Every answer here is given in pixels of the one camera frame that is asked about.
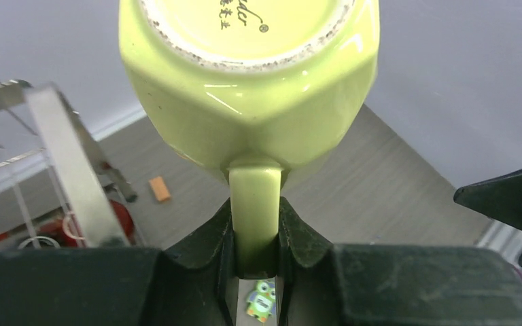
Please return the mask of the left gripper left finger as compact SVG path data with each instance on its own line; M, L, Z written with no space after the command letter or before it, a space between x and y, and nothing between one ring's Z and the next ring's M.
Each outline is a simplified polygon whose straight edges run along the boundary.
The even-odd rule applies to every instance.
M166 250L0 251L0 325L234 325L229 203Z

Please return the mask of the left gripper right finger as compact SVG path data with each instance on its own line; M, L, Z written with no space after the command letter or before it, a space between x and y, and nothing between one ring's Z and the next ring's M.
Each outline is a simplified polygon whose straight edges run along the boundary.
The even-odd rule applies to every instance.
M522 281L477 247L334 244L279 203L280 325L522 325Z

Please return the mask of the lime green mug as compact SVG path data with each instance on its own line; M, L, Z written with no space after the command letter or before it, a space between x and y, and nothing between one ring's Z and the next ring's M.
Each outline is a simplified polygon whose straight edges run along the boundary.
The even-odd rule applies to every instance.
M378 1L121 1L128 79L164 142L230 189L236 273L277 271L279 201L369 93Z

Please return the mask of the steel two-tier dish rack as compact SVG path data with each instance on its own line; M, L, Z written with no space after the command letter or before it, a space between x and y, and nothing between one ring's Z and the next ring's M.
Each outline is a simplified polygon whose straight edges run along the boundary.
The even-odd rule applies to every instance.
M0 111L42 143L47 170L63 210L62 224L79 247L129 247L126 234L99 178L106 176L126 202L138 195L109 162L78 112L54 83L33 86L22 79L0 81Z

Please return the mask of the green owl toy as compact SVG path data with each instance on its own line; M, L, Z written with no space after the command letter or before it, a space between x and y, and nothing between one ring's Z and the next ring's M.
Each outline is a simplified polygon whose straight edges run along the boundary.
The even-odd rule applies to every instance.
M270 316L276 314L276 285L273 279L257 280L255 287L247 296L247 315L261 323L267 322Z

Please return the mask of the small wooden block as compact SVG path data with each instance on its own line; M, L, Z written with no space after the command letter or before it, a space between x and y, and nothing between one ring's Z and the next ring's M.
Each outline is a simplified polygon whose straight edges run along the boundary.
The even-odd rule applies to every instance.
M171 193L161 176L150 179L149 186L157 202L165 202L171 199Z

